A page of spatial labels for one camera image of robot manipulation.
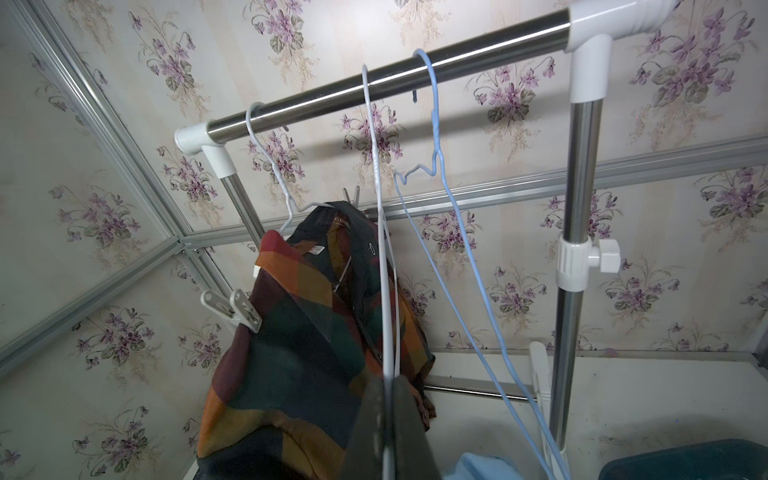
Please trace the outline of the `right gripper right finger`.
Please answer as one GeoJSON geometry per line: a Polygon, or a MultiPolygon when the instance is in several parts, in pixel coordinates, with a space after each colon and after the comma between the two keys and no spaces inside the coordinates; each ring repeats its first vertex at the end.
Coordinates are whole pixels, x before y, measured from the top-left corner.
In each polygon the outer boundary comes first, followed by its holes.
{"type": "Polygon", "coordinates": [[[394,478],[397,480],[440,480],[422,418],[410,384],[403,376],[393,381],[392,430],[394,478]]]}

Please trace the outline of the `light blue wire hanger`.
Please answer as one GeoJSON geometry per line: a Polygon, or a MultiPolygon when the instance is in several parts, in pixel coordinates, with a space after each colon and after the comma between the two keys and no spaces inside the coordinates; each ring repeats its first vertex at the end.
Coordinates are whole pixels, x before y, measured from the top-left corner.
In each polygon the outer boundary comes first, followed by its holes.
{"type": "Polygon", "coordinates": [[[562,454],[557,451],[553,436],[545,431],[548,423],[544,418],[543,411],[540,407],[540,404],[538,403],[538,398],[533,395],[532,389],[524,384],[516,367],[513,365],[511,359],[509,358],[506,341],[503,337],[501,327],[494,315],[490,296],[488,295],[488,291],[484,285],[474,256],[474,249],[472,247],[472,241],[469,238],[469,232],[466,226],[464,214],[462,213],[461,208],[458,205],[458,201],[456,200],[451,188],[448,185],[446,159],[442,148],[440,128],[439,87],[434,64],[431,61],[429,55],[422,49],[415,50],[413,56],[423,62],[425,72],[429,78],[429,88],[431,89],[432,97],[430,122],[432,130],[433,150],[431,153],[431,160],[429,165],[419,163],[406,172],[400,172],[397,170],[393,172],[393,185],[395,191],[400,203],[404,204],[405,200],[401,193],[401,188],[408,184],[410,177],[416,174],[416,172],[422,171],[425,175],[438,178],[440,180],[443,191],[447,195],[449,205],[451,207],[451,213],[455,217],[455,224],[458,228],[459,237],[464,246],[464,252],[462,256],[466,259],[466,269],[473,275],[474,282],[483,302],[485,314],[490,322],[492,333],[495,335],[499,343],[502,362],[508,375],[511,377],[513,384],[519,388],[523,396],[523,400],[531,409],[538,426],[538,431],[543,435],[542,441],[540,443],[535,442],[533,435],[530,433],[528,428],[524,426],[524,423],[515,407],[509,406],[509,413],[512,415],[514,422],[521,430],[524,439],[532,448],[532,452],[542,467],[546,477],[549,479],[569,479],[571,477],[571,473],[570,468],[567,465],[567,461],[564,459],[562,454]]]}

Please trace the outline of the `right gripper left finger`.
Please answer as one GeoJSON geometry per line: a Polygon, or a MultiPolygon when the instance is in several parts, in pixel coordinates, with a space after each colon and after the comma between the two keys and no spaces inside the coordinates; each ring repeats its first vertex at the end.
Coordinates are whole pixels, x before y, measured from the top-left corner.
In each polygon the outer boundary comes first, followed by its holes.
{"type": "Polygon", "coordinates": [[[384,386],[378,379],[370,382],[365,390],[347,444],[340,479],[383,479],[384,424],[384,386]]]}

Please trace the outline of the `light blue shirt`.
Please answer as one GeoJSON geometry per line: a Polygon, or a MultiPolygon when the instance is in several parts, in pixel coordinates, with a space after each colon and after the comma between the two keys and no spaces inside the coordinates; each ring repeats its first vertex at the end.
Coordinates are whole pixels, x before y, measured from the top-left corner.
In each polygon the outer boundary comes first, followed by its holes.
{"type": "Polygon", "coordinates": [[[443,480],[522,480],[510,461],[496,456],[464,453],[455,466],[442,475],[443,480]]]}

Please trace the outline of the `white hanger of blue shirt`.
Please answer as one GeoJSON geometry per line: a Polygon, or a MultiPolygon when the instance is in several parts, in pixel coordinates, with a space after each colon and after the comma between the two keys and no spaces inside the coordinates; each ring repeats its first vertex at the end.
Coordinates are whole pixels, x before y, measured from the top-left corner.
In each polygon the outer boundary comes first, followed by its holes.
{"type": "Polygon", "coordinates": [[[365,108],[368,118],[368,127],[371,139],[371,157],[373,165],[373,178],[376,192],[377,208],[377,242],[378,263],[381,295],[381,332],[382,332],[382,369],[383,369],[383,451],[382,451],[382,478],[396,478],[396,448],[393,446],[393,431],[391,427],[392,386],[395,379],[395,345],[393,335],[393,321],[389,289],[389,275],[387,266],[387,246],[385,234],[385,216],[383,214],[383,195],[381,181],[381,162],[373,118],[373,102],[370,92],[369,71],[366,65],[362,66],[361,78],[365,108]]]}

